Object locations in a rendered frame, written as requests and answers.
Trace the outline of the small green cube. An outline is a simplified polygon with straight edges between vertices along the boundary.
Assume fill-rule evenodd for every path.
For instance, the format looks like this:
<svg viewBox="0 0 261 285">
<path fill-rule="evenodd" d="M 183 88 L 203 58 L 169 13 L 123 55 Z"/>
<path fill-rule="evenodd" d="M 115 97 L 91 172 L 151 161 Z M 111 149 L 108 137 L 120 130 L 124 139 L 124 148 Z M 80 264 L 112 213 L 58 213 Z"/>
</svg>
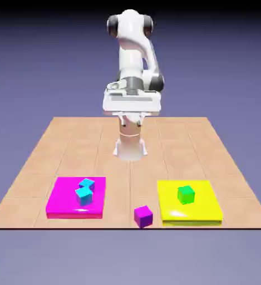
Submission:
<svg viewBox="0 0 261 285">
<path fill-rule="evenodd" d="M 195 191 L 190 185 L 178 187 L 178 200 L 181 204 L 190 204 L 195 200 Z"/>
</svg>

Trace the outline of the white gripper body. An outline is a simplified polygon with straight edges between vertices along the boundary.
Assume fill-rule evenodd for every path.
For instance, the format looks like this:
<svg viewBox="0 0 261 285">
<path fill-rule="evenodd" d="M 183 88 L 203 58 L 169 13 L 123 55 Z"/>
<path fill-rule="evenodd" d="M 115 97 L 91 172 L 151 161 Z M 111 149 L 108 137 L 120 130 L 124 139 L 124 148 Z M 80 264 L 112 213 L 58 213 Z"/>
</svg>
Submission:
<svg viewBox="0 0 261 285">
<path fill-rule="evenodd" d="M 143 113 L 158 114 L 161 110 L 161 94 L 138 90 L 128 95 L 125 89 L 105 90 L 102 108 L 106 114 Z"/>
</svg>

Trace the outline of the large magenta box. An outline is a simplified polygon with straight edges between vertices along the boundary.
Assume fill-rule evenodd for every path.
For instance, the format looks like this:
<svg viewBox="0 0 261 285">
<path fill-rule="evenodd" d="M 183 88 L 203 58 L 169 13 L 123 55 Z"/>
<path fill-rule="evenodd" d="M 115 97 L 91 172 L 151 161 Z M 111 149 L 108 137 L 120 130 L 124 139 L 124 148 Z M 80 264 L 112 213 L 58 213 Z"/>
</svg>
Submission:
<svg viewBox="0 0 261 285">
<path fill-rule="evenodd" d="M 84 178 L 95 181 L 92 203 L 80 206 L 75 190 Z M 106 190 L 105 177 L 58 177 L 46 205 L 48 219 L 101 219 Z"/>
</svg>

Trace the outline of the small purple cube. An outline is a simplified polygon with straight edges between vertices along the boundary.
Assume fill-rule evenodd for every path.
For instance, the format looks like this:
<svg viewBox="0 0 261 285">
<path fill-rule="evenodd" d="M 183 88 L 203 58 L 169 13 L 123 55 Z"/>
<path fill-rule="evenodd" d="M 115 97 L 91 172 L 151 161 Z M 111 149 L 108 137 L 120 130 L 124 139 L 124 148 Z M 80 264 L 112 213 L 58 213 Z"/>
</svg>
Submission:
<svg viewBox="0 0 261 285">
<path fill-rule="evenodd" d="M 139 228 L 144 228 L 152 225 L 153 223 L 153 212 L 147 205 L 134 209 L 134 221 Z"/>
</svg>

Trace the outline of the small cyan cube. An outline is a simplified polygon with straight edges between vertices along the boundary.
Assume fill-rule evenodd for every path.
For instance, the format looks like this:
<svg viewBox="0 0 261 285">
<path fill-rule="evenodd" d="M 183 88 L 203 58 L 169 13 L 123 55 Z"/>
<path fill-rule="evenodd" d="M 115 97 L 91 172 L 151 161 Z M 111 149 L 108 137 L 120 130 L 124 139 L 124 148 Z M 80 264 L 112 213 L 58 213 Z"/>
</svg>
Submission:
<svg viewBox="0 0 261 285">
<path fill-rule="evenodd" d="M 78 184 L 79 188 L 86 188 L 90 191 L 95 190 L 95 181 L 89 178 L 84 178 L 82 181 Z"/>
<path fill-rule="evenodd" d="M 80 206 L 89 205 L 92 203 L 93 192 L 88 187 L 82 187 L 75 190 L 76 198 Z"/>
</svg>

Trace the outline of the large yellow box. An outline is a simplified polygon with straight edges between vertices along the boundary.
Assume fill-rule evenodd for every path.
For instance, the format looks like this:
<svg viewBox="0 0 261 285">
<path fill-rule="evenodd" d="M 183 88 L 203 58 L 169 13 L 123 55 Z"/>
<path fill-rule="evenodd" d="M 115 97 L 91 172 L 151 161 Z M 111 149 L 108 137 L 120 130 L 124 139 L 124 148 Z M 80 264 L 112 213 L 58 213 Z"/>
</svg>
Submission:
<svg viewBox="0 0 261 285">
<path fill-rule="evenodd" d="M 178 187 L 186 185 L 195 191 L 195 200 L 181 204 Z M 223 221 L 223 212 L 208 180 L 159 180 L 157 192 L 164 226 L 221 225 Z"/>
</svg>

